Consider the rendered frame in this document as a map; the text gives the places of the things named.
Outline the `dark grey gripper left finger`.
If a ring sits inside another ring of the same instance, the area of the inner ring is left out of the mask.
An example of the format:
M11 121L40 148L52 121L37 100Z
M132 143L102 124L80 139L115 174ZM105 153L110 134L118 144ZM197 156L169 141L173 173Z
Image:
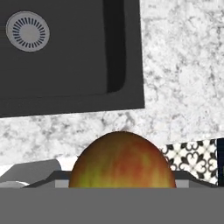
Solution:
M42 179L36 183L27 185L26 188L68 188L70 175L70 171L54 171L46 179Z

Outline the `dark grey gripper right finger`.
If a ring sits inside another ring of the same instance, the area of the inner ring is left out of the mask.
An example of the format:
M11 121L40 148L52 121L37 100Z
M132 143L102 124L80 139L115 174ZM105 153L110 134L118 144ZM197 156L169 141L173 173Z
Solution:
M188 171L174 171L175 182L177 188L194 188L194 187L209 187L215 188L215 184L211 184L204 180L195 178Z

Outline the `red and yellow apple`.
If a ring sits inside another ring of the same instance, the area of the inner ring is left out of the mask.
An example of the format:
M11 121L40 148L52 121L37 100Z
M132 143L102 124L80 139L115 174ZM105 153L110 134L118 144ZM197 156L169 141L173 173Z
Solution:
M78 157L71 187L174 188L174 174L162 152L150 141L116 131L93 141Z

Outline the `dark grey sink basin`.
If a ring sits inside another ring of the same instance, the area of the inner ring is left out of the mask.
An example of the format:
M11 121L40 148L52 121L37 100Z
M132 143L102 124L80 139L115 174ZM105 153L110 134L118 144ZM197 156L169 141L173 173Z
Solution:
M43 49L8 40L19 11L47 22ZM0 0L0 118L143 107L139 0Z

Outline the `round grey sink drain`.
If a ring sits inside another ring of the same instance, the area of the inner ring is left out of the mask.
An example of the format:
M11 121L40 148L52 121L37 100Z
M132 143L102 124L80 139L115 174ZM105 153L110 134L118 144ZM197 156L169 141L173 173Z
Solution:
M23 52L33 53L43 49L50 39L47 22L31 11L19 11L7 20L5 32L8 40Z

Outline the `dark blue cupboard front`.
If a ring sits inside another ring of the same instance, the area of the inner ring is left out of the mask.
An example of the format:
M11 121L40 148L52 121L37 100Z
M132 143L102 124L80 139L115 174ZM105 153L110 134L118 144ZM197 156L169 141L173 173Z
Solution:
M217 139L218 186L224 187L224 138Z

